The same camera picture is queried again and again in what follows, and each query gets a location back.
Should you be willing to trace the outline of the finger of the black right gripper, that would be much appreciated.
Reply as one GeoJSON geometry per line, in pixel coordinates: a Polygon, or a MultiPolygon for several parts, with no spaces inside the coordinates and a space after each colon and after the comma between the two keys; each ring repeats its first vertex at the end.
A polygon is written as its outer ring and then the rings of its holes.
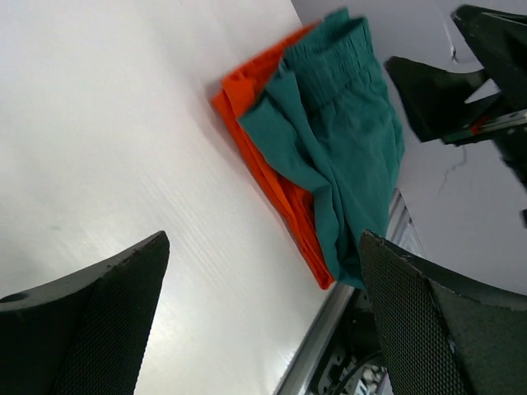
{"type": "Polygon", "coordinates": [[[474,127],[490,119],[501,104],[499,93],[468,103],[489,80],[485,70],[447,72],[407,58],[385,62],[411,129],[420,142],[452,142],[475,135],[474,127]]]}
{"type": "Polygon", "coordinates": [[[464,4],[450,17],[511,107],[526,106],[526,16],[464,4]]]}

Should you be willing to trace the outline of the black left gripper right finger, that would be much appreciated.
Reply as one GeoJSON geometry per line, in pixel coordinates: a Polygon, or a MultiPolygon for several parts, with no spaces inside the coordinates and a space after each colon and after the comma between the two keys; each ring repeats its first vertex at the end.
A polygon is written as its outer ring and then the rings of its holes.
{"type": "Polygon", "coordinates": [[[524,394],[526,297],[370,231],[361,272],[395,394],[524,394]]]}

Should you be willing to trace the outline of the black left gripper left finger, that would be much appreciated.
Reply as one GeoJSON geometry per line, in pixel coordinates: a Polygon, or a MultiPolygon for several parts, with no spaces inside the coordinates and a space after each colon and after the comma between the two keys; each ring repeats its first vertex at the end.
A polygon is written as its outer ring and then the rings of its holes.
{"type": "Polygon", "coordinates": [[[1,299],[3,394],[132,394],[170,241],[129,249],[1,299]]]}

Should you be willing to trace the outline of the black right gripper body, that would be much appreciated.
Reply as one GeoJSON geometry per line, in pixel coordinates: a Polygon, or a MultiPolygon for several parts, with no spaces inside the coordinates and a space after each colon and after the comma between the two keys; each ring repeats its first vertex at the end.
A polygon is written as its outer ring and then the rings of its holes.
{"type": "Polygon", "coordinates": [[[491,141],[503,164],[526,190],[526,109],[495,118],[484,116],[458,132],[446,134],[441,141],[455,146],[491,141]]]}

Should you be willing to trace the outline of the teal green shorts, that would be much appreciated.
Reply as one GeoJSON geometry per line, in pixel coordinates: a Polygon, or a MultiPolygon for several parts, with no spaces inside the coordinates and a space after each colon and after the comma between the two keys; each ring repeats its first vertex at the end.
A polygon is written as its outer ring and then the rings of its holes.
{"type": "Polygon", "coordinates": [[[311,193],[330,274],[362,288],[359,240],[385,235],[404,152],[368,20],[328,14],[285,51],[240,125],[273,170],[311,193]]]}

